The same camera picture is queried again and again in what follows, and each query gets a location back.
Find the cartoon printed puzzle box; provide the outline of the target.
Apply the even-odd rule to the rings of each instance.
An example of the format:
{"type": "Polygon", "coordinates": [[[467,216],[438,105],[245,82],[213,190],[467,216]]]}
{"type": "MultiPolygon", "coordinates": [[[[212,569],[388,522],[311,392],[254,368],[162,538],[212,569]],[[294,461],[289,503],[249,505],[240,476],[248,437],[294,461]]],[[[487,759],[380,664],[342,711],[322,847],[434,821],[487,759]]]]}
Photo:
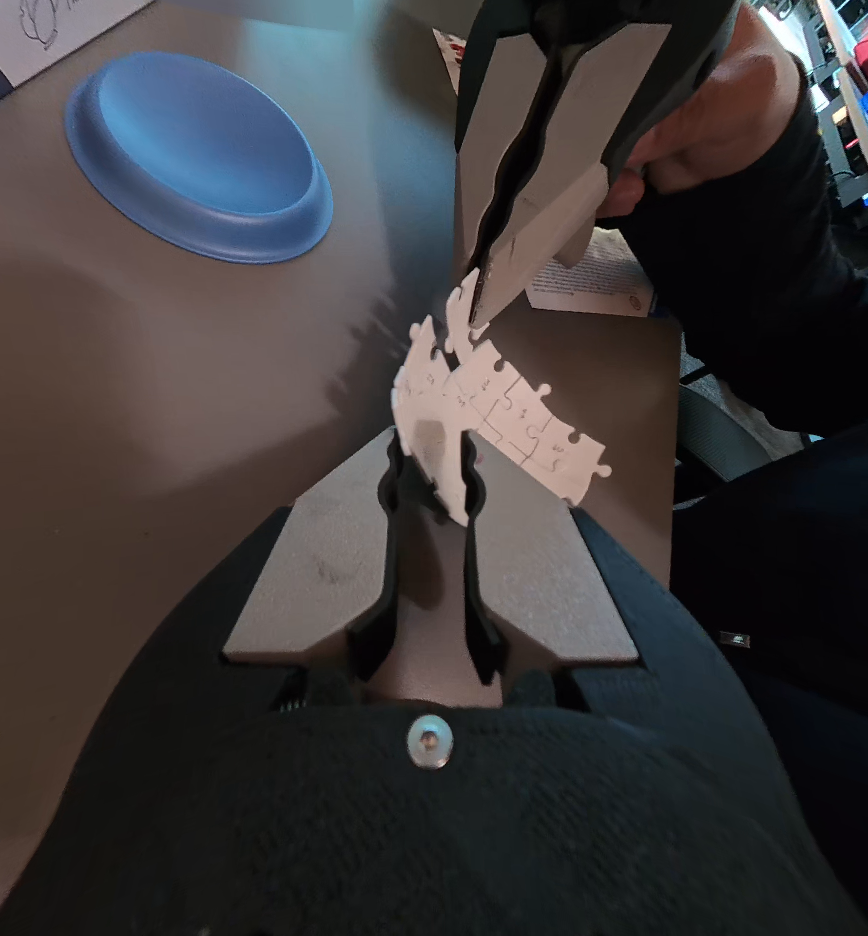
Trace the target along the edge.
{"type": "Polygon", "coordinates": [[[0,99],[148,5],[148,1],[0,1],[0,99]]]}

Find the single white puzzle piece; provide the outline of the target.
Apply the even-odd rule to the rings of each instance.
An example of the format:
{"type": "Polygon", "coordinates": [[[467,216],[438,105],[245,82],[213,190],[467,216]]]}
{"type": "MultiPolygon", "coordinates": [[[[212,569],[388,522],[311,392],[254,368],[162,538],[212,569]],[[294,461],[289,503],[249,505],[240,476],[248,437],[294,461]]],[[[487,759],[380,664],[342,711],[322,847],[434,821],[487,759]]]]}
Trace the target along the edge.
{"type": "Polygon", "coordinates": [[[445,307],[448,329],[444,343],[445,352],[456,357],[460,365],[466,363],[472,356],[475,341],[489,327],[486,324],[475,329],[471,324],[473,300],[480,273],[480,269],[474,268],[466,275],[460,285],[451,292],[445,307]]]}

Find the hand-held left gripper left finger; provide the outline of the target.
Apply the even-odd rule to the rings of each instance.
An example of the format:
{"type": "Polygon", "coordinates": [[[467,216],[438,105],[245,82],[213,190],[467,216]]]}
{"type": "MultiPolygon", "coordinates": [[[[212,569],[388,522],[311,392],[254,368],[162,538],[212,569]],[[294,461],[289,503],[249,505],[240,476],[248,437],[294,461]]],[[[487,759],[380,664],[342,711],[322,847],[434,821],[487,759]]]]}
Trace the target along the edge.
{"type": "Polygon", "coordinates": [[[222,649],[229,662],[371,680],[396,635],[402,467],[385,429],[295,501],[222,649]]]}

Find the white folded leaflet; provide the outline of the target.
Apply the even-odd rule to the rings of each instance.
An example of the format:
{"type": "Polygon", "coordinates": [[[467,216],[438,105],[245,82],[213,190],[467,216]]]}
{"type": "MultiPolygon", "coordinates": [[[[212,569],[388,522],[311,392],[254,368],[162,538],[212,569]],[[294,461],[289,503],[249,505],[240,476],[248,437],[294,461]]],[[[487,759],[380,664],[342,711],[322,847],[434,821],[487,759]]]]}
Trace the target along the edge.
{"type": "MultiPolygon", "coordinates": [[[[562,65],[561,85],[553,89],[553,103],[561,93],[569,68],[583,50],[574,47],[575,58],[562,65]]],[[[524,291],[535,309],[646,316],[654,290],[640,264],[615,230],[595,230],[579,262],[550,260],[524,291]]]]}

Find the assembled curved puzzle section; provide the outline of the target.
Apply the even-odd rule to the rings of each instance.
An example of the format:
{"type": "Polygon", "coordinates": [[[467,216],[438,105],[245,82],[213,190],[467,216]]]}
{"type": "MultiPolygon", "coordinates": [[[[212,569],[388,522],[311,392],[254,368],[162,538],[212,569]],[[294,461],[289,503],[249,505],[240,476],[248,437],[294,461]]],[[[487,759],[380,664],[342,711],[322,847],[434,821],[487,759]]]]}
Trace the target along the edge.
{"type": "Polygon", "coordinates": [[[437,346],[432,317],[413,324],[404,363],[393,382],[394,426],[403,453],[417,464],[448,516],[469,518],[462,436],[476,432],[573,507],[594,477],[609,477],[604,445],[554,416],[542,385],[534,389],[492,342],[475,347],[454,370],[437,346]]]}

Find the blue round ball stand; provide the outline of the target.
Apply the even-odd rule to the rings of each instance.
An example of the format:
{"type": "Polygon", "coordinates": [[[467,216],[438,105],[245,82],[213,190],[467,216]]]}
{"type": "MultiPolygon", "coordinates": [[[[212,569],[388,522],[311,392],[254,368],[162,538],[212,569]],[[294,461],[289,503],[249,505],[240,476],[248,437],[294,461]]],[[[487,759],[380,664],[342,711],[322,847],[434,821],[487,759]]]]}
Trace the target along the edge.
{"type": "Polygon", "coordinates": [[[297,123],[256,86],[206,60],[143,52],[79,83],[67,143],[124,217],[191,253],[267,265],[311,251],[333,195],[297,123]]]}

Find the person's right forearm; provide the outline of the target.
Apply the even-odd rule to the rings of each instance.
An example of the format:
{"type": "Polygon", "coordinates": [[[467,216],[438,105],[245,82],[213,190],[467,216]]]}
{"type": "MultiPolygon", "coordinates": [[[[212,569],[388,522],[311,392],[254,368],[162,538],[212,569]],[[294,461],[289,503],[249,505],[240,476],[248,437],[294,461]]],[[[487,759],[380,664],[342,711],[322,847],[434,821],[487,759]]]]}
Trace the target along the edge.
{"type": "Polygon", "coordinates": [[[677,194],[647,187],[619,229],[688,353],[779,429],[829,436],[868,420],[868,276],[830,226],[806,82],[748,168],[677,194]]]}

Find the person's right hand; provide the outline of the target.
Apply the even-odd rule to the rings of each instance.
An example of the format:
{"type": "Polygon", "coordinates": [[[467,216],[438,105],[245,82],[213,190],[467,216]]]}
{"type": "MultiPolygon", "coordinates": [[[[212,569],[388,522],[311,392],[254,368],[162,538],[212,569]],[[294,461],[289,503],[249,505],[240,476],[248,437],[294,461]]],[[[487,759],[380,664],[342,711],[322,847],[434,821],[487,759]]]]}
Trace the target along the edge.
{"type": "Polygon", "coordinates": [[[646,187],[692,190],[746,169],[773,146],[802,97],[795,60],[751,6],[740,6],[721,60],[683,105],[647,131],[597,217],[631,214],[646,187]]]}

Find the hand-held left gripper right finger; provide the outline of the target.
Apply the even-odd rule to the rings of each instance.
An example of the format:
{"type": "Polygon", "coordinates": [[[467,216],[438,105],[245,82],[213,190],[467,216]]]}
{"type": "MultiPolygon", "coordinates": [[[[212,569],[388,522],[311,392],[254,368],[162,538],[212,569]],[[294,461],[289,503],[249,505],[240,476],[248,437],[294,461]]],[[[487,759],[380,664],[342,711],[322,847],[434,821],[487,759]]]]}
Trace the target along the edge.
{"type": "Polygon", "coordinates": [[[464,636],[484,685],[638,663],[573,510],[477,432],[462,435],[464,636]]]}

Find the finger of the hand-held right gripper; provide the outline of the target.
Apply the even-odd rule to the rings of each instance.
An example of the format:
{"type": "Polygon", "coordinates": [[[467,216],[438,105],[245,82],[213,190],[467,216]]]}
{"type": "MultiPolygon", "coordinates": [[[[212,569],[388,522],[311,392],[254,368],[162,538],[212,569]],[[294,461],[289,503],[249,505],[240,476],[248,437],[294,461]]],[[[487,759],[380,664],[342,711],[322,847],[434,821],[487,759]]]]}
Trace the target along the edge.
{"type": "Polygon", "coordinates": [[[553,65],[531,35],[469,39],[456,111],[457,274],[535,276],[553,253],[547,148],[553,65]]]}
{"type": "Polygon", "coordinates": [[[628,24],[580,52],[545,123],[540,157],[482,262],[470,323],[485,327],[550,262],[576,263],[609,190],[602,155],[667,39],[668,24],[628,24]]]}

